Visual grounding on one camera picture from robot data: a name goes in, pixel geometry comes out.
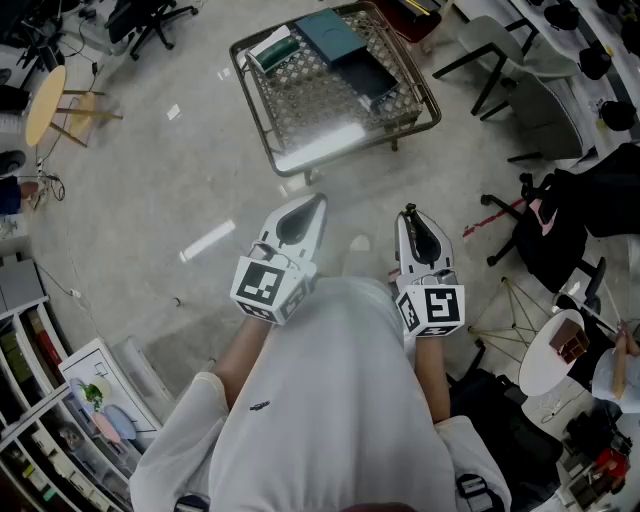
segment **black and white marker cube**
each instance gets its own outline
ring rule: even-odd
[[[408,285],[396,299],[412,336],[446,336],[464,325],[464,286]]]
[[[309,293],[306,274],[241,256],[231,298],[248,314],[284,325]]]

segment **pink object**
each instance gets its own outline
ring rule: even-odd
[[[120,442],[120,434],[116,432],[116,429],[113,428],[113,425],[109,423],[109,420],[104,414],[99,412],[94,412],[91,415],[91,419],[98,427],[98,430],[102,432],[102,435],[104,435],[104,437],[106,437],[109,441],[113,443]]]
[[[540,218],[540,205],[542,204],[542,201],[540,201],[540,199],[534,199],[533,201],[531,201],[531,204],[529,204],[529,208],[531,208],[533,210],[533,212],[536,214],[536,217],[538,219],[538,224],[540,224],[540,226],[542,227],[542,236],[546,236],[549,231],[551,231],[551,228],[553,227],[553,223],[556,220],[556,215],[558,213],[558,210],[556,210],[555,212],[553,212],[553,217],[551,217],[551,220],[549,221],[548,224],[545,224],[544,222],[542,222],[542,219]]]

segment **glass table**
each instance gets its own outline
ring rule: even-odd
[[[229,49],[269,163],[276,174],[305,173],[348,153],[433,128],[442,115],[424,77],[393,29],[369,2],[336,7],[368,51],[398,81],[377,106],[368,106],[332,71],[295,27],[296,18],[246,37]],[[263,74],[248,50],[286,25],[300,44],[289,60]]]

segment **black strap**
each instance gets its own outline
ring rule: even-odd
[[[471,512],[504,512],[504,503],[481,476],[466,473],[456,480],[456,485]]]
[[[176,501],[173,512],[209,512],[209,499],[198,494],[185,494]]]

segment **white shirt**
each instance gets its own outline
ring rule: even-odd
[[[212,512],[391,502],[451,512],[467,509],[463,473],[482,476],[509,510],[470,421],[434,428],[388,291],[326,278],[271,331],[230,413],[220,380],[196,376],[130,485],[136,512],[171,511],[188,491],[208,495]]]

